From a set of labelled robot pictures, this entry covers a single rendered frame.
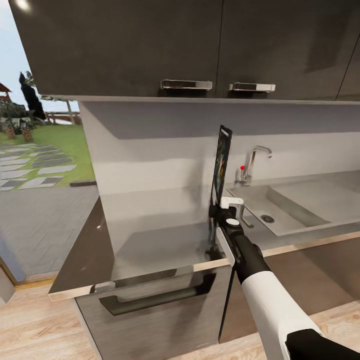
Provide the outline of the poster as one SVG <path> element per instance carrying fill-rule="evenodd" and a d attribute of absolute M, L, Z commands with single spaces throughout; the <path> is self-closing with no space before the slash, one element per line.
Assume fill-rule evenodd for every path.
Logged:
<path fill-rule="evenodd" d="M 216 153 L 216 162 L 214 168 L 214 176 L 212 179 L 211 202 L 212 205 L 221 205 L 223 186 L 225 184 L 225 175 L 227 162 L 230 152 L 230 144 L 233 131 L 228 127 L 221 125 L 218 139 L 218 147 Z M 214 218 L 214 226 L 217 226 L 217 218 Z"/>

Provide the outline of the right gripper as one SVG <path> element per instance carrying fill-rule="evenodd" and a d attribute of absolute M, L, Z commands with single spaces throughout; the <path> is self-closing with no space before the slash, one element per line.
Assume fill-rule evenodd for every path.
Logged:
<path fill-rule="evenodd" d="M 218 204 L 209 206 L 208 216 L 210 218 L 216 218 L 218 221 L 219 216 L 223 213 L 228 213 L 234 217 L 236 217 L 237 208 L 235 206 L 229 206 L 228 208 L 221 208 Z"/>

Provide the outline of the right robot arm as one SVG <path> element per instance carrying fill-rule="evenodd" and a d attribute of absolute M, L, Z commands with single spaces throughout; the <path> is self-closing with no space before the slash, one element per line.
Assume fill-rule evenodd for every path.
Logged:
<path fill-rule="evenodd" d="M 264 261 L 262 250 L 244 235 L 236 219 L 237 197 L 210 205 L 216 235 L 243 288 L 267 360 L 360 360 L 360 353 L 327 339 Z"/>

